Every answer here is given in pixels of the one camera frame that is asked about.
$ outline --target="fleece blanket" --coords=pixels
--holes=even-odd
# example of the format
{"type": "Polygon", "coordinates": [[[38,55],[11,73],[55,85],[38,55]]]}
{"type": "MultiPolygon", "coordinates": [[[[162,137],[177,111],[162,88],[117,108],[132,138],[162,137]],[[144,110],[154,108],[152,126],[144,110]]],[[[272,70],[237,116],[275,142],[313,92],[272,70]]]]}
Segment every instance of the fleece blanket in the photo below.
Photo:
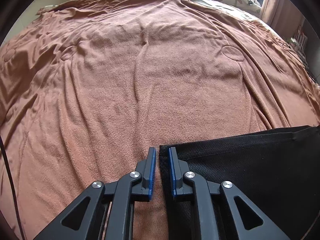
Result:
{"type": "MultiPolygon", "coordinates": [[[[27,239],[149,146],[320,124],[320,89],[260,21],[190,0],[72,0],[0,49],[0,124],[27,239]]],[[[20,236],[0,162],[0,210],[20,236]]],[[[159,170],[134,239],[167,239],[159,170]]]]}

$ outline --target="pink curtain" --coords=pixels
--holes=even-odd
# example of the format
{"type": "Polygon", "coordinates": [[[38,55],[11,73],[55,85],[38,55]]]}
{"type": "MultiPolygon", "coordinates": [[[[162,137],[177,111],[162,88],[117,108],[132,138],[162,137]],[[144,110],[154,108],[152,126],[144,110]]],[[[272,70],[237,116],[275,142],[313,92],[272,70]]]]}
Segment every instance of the pink curtain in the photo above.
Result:
{"type": "Polygon", "coordinates": [[[282,38],[291,38],[304,17],[289,0],[263,0],[260,19],[282,38]]]}

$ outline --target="black triangular hole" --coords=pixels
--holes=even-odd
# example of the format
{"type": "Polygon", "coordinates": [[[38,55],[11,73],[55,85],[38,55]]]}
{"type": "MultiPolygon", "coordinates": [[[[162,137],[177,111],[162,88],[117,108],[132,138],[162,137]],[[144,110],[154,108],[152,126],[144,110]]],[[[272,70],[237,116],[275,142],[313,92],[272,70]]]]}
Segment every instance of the black triangular hole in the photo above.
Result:
{"type": "Polygon", "coordinates": [[[90,197],[86,197],[82,200],[61,222],[65,227],[73,230],[79,230],[81,222],[83,220],[85,211],[90,202],[90,197]]]}
{"type": "Polygon", "coordinates": [[[240,213],[244,228],[250,230],[252,228],[262,226],[263,220],[243,201],[239,196],[234,197],[238,211],[240,213]]]}

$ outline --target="silver screw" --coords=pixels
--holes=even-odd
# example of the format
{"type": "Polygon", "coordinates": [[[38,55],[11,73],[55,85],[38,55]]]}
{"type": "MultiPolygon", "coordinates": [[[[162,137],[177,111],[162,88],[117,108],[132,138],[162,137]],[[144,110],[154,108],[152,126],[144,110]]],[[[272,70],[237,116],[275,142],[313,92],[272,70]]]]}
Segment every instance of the silver screw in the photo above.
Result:
{"type": "Polygon", "coordinates": [[[100,188],[101,186],[102,186],[101,181],[95,181],[94,183],[92,183],[92,187],[94,188],[100,188]]]}
{"type": "Polygon", "coordinates": [[[232,185],[232,182],[230,181],[224,181],[222,182],[222,185],[225,187],[225,188],[231,188],[233,185],[232,185]]]}
{"type": "Polygon", "coordinates": [[[195,177],[195,173],[192,172],[192,171],[187,171],[185,174],[184,174],[187,178],[194,178],[195,177]]]}
{"type": "Polygon", "coordinates": [[[130,177],[131,178],[137,178],[139,176],[140,176],[140,173],[138,171],[130,172],[130,177]]]}

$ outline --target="circular patch on blanket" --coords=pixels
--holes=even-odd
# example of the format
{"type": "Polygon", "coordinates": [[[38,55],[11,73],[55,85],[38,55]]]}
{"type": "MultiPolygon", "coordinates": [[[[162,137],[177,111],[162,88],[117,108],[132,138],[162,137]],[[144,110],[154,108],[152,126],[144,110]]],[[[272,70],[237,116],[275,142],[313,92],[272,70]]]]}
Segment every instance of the circular patch on blanket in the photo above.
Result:
{"type": "Polygon", "coordinates": [[[61,55],[61,59],[63,61],[70,59],[75,53],[77,52],[77,47],[76,46],[70,46],[67,47],[61,55]]]}
{"type": "Polygon", "coordinates": [[[239,49],[237,49],[235,47],[224,46],[222,48],[222,53],[223,53],[223,55],[225,55],[228,58],[231,58],[232,60],[244,61],[243,53],[239,49]]]}
{"type": "Polygon", "coordinates": [[[3,61],[8,62],[13,55],[16,53],[15,49],[9,49],[6,54],[4,54],[3,61]]]}

